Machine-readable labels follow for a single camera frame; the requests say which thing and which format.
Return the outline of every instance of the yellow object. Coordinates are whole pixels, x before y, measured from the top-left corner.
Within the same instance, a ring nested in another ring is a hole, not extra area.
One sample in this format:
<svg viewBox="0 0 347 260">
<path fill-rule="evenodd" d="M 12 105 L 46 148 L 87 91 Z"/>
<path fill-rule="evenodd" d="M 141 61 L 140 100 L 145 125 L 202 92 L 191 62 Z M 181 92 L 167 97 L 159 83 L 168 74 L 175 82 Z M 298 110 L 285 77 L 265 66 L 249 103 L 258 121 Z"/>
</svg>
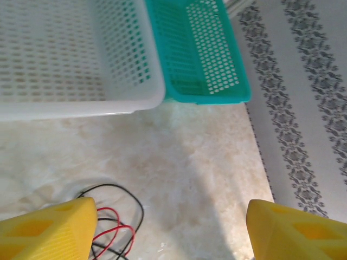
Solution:
<svg viewBox="0 0 347 260">
<path fill-rule="evenodd" d="M 251 200 L 247 229 L 256 260 L 347 260 L 347 224 Z"/>
<path fill-rule="evenodd" d="M 92 198 L 0 222 L 1 260 L 87 260 L 97 227 Z"/>
</svg>

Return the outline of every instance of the black wire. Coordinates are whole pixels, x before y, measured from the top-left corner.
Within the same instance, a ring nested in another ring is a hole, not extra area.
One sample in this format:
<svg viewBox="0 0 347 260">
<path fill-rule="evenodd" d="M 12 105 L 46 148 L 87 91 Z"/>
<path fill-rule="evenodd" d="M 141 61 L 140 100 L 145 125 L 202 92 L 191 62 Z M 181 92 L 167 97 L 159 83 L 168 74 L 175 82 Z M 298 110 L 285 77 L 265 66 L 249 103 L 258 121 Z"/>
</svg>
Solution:
<svg viewBox="0 0 347 260">
<path fill-rule="evenodd" d="M 94 250 L 94 247 L 93 247 L 94 245 L 92 244 L 92 252 L 93 252 L 93 257 L 94 257 L 94 259 L 98 259 L 98 257 L 97 257 L 97 253 L 95 252 L 95 250 Z"/>
<path fill-rule="evenodd" d="M 98 221 L 112 221 L 118 223 L 118 220 L 114 218 L 98 218 Z"/>
<path fill-rule="evenodd" d="M 141 217 L 140 217 L 140 221 L 139 221 L 139 224 L 137 225 L 137 227 L 135 228 L 135 232 L 137 232 L 139 230 L 139 228 L 141 227 L 142 225 L 142 222 L 143 222 L 143 219 L 145 217 L 145 210 L 143 208 L 143 205 L 141 204 L 141 202 L 138 200 L 138 198 L 135 197 L 135 195 L 133 195 L 130 191 L 128 191 L 126 188 L 118 185 L 118 184 L 112 184 L 112 183 L 104 183 L 104 184 L 99 184 L 97 186 L 94 186 L 92 188 L 89 188 L 83 192 L 81 192 L 77 198 L 81 198 L 83 197 L 86 193 L 92 191 L 92 190 L 95 190 L 97 188 L 100 188 L 100 187 L 116 187 L 116 188 L 119 188 L 123 191 L 125 191 L 126 193 L 128 193 L 136 202 L 137 204 L 140 206 L 140 209 L 141 209 Z M 107 249 L 108 251 L 118 255 L 117 259 L 116 260 L 119 260 L 121 257 L 124 258 L 124 252 L 125 250 L 127 249 L 127 247 L 130 245 L 131 241 L 133 240 L 133 236 L 131 236 L 131 238 L 129 239 L 128 243 L 125 245 L 125 247 L 123 248 L 123 250 L 121 251 L 121 253 L 115 253 L 116 251 L 114 251 L 113 249 Z"/>
<path fill-rule="evenodd" d="M 93 242 L 92 245 L 93 245 L 93 246 L 97 246 L 97 247 L 102 248 L 102 249 L 105 249 L 105 248 L 106 248 L 105 245 L 99 244 L 99 243 L 97 243 L 97 242 Z M 123 260 L 129 260 L 126 256 L 121 255 L 119 252 L 113 250 L 112 248 L 108 248 L 107 251 L 110 251 L 111 253 L 114 253 L 115 255 L 117 255 L 117 256 L 123 258 Z"/>
</svg>

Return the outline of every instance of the white plastic basket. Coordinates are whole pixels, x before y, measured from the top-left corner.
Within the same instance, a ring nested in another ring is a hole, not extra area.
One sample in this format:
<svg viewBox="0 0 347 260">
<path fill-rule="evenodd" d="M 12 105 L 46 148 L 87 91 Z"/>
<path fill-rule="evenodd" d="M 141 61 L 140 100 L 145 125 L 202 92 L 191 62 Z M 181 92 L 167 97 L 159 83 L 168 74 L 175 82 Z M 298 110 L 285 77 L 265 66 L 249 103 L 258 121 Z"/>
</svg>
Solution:
<svg viewBox="0 0 347 260">
<path fill-rule="evenodd" d="M 132 113 L 164 93 L 144 0 L 0 0 L 0 120 Z"/>
</svg>

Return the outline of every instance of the gray floral pattern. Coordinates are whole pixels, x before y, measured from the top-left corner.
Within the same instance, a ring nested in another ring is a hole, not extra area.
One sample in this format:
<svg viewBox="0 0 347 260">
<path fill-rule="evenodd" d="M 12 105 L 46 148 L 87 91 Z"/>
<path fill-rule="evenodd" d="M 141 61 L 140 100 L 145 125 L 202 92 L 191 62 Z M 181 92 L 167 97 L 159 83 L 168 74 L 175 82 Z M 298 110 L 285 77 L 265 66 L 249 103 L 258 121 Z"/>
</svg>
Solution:
<svg viewBox="0 0 347 260">
<path fill-rule="evenodd" d="M 332 150 L 337 155 L 340 172 L 347 177 L 347 96 L 342 86 L 338 67 L 334 65 L 334 55 L 319 24 L 319 16 L 311 0 L 282 0 L 285 14 L 292 25 L 291 30 L 298 43 L 304 68 L 309 73 L 311 88 L 316 92 L 319 110 L 323 112 L 325 129 Z"/>
<path fill-rule="evenodd" d="M 259 74 L 261 89 L 264 91 L 269 114 L 275 127 L 275 134 L 281 144 L 281 152 L 286 162 L 287 174 L 292 181 L 298 206 L 307 212 L 327 217 L 324 203 L 311 170 L 309 156 L 305 151 L 301 133 L 298 131 L 296 117 L 292 111 L 290 98 L 283 85 L 278 63 L 267 39 L 265 26 L 260 17 L 259 8 L 252 3 L 239 13 L 242 30 L 248 42 L 250 55 Z"/>
</svg>

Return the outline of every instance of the beige floor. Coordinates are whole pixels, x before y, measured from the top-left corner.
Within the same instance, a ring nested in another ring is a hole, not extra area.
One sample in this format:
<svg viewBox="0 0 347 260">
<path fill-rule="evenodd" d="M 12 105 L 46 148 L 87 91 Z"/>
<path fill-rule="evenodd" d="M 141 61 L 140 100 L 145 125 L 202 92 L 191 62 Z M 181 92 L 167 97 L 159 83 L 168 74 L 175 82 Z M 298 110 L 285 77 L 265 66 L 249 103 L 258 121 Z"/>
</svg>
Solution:
<svg viewBox="0 0 347 260">
<path fill-rule="evenodd" d="M 253 257 L 247 205 L 272 196 L 243 105 L 165 104 L 132 115 L 0 123 L 0 132 L 0 219 L 112 181 L 145 206 L 130 259 Z M 93 195 L 132 222 L 133 204 L 121 193 Z"/>
</svg>

